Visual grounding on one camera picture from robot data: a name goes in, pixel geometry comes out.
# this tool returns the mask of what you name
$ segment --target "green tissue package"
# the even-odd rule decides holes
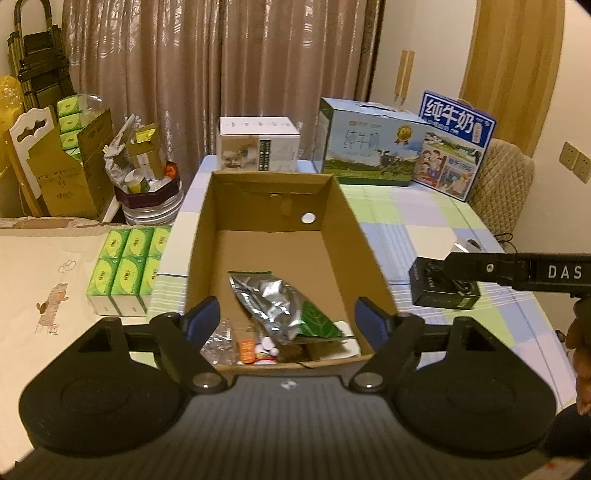
[[[57,116],[72,115],[89,108],[100,108],[102,102],[98,97],[93,97],[86,93],[79,93],[70,97],[63,98],[57,102]]]
[[[143,317],[145,307],[139,287],[146,265],[145,258],[122,258],[111,288],[111,299],[124,317]]]
[[[111,230],[100,249],[99,258],[121,258],[130,231],[129,228]]]
[[[152,292],[154,291],[154,281],[160,268],[160,257],[148,257],[146,259],[146,266],[144,268],[144,276],[142,283],[139,286],[139,296],[144,302],[146,309],[150,306]]]
[[[120,314],[110,297],[120,261],[119,258],[99,258],[90,276],[86,296],[97,315]]]
[[[65,134],[60,135],[62,150],[71,150],[72,148],[76,148],[79,146],[78,133],[80,132],[80,130],[72,130],[71,132],[67,132]]]
[[[101,113],[100,110],[87,108],[81,112],[63,116],[59,119],[60,132],[64,134],[66,132],[71,132],[72,130],[80,130],[91,123]]]
[[[82,152],[80,152],[80,149],[78,147],[70,148],[69,150],[65,150],[65,152],[72,158],[75,158],[77,161],[82,163]]]
[[[123,257],[147,257],[154,227],[132,228],[123,250]]]
[[[168,241],[168,236],[170,235],[170,229],[171,225],[154,227],[154,236],[152,237],[152,242],[150,243],[150,250],[148,251],[148,256],[162,256],[162,254],[164,253],[164,247],[166,247],[166,242]]]

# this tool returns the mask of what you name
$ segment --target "wall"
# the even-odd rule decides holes
[[[515,228],[520,251],[591,254],[591,184],[558,162],[565,141],[591,157],[591,17],[566,0],[558,77],[540,141],[533,155],[535,177]],[[573,319],[567,294],[537,297],[552,324],[564,332]]]
[[[394,104],[402,50],[416,52],[404,108],[425,90],[458,97],[470,52],[476,0],[386,0],[371,101]]]
[[[16,0],[0,1],[0,75],[13,74],[8,60],[8,36],[14,31],[14,5]],[[51,18],[61,26],[63,0],[50,0]],[[22,32],[27,35],[45,30],[43,6],[38,0],[25,0],[22,6]]]

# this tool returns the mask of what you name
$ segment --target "green label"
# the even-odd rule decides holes
[[[160,257],[147,258],[142,284],[139,288],[140,295],[152,295],[152,291],[154,290],[154,281],[156,280],[159,267]]]
[[[152,237],[152,243],[150,244],[150,251],[148,255],[150,257],[160,257],[164,253],[164,247],[168,241],[170,235],[170,225],[157,226],[154,228],[154,236]]]
[[[343,336],[343,332],[309,301],[304,302],[301,319],[304,323],[300,325],[300,335],[322,338]]]
[[[129,232],[129,229],[111,230],[100,250],[99,257],[119,258],[123,253]]]
[[[122,258],[111,289],[111,295],[136,295],[144,272],[144,266],[145,261],[143,258]]]
[[[95,269],[90,276],[90,282],[86,289],[86,295],[108,295],[113,284],[113,278],[119,264],[117,258],[99,258]]]
[[[123,251],[124,257],[145,257],[150,247],[154,228],[132,228]]]

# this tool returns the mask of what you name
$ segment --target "human hand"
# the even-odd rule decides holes
[[[574,305],[575,320],[566,335],[566,348],[574,349],[573,368],[577,374],[577,411],[591,412],[591,299]]]

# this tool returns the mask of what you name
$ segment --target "table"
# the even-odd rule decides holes
[[[184,312],[187,279],[199,212],[216,157],[204,158],[172,228],[155,279],[148,319],[164,312]],[[311,162],[298,169],[314,173]],[[473,238],[487,252],[502,252],[494,236],[467,203],[419,184],[408,187],[341,185],[363,229],[400,311],[427,323],[449,325],[465,310],[412,304],[408,270],[417,256],[444,258],[456,238]],[[469,315],[500,338],[554,391],[559,409],[574,402],[574,375],[538,301],[530,292],[480,283],[482,298]],[[422,364],[442,353],[424,354]]]

